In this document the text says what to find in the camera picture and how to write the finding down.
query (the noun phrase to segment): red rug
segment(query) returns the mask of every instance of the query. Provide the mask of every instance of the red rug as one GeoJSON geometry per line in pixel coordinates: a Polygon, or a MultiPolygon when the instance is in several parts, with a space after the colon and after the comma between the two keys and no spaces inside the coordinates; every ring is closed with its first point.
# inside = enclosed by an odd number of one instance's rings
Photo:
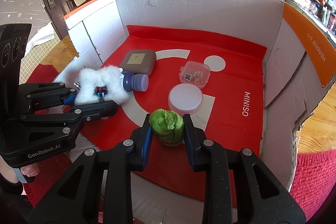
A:
{"type": "Polygon", "coordinates": [[[299,154],[290,191],[307,220],[321,207],[336,183],[336,150],[299,154]]]}

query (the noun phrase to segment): finger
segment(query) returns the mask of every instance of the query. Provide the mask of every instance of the finger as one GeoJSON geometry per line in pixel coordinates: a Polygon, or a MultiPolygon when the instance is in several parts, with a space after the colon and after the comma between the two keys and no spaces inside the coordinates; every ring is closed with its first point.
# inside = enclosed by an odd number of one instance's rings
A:
{"type": "Polygon", "coordinates": [[[40,168],[35,169],[33,172],[29,173],[27,176],[28,177],[35,177],[40,173],[40,168]]]}
{"type": "Polygon", "coordinates": [[[40,164],[38,162],[28,166],[21,167],[20,171],[23,175],[28,175],[34,172],[36,169],[40,169],[40,164]]]}

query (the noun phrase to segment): tiled wall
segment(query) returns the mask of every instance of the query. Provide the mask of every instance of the tiled wall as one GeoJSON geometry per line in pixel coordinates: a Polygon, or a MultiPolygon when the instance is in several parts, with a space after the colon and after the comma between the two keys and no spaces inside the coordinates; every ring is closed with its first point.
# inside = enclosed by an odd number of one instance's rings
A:
{"type": "Polygon", "coordinates": [[[34,69],[40,64],[51,50],[59,43],[59,38],[55,38],[41,45],[35,46],[22,60],[20,70],[20,84],[25,83],[34,69]]]}

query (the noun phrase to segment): brown case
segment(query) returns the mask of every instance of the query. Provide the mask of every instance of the brown case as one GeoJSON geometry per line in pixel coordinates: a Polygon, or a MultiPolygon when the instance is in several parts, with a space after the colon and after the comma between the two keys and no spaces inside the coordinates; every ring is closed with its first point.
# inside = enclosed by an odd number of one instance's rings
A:
{"type": "Polygon", "coordinates": [[[155,61],[156,53],[153,50],[132,50],[126,54],[120,68],[150,76],[155,61]]]}

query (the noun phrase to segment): clear plastic box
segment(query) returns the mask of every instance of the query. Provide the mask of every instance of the clear plastic box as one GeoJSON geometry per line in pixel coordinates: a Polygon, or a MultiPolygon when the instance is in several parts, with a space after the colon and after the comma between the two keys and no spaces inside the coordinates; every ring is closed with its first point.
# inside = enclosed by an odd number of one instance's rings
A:
{"type": "Polygon", "coordinates": [[[181,67],[180,80],[197,87],[204,88],[210,77],[210,67],[195,61],[188,61],[181,67]]]}

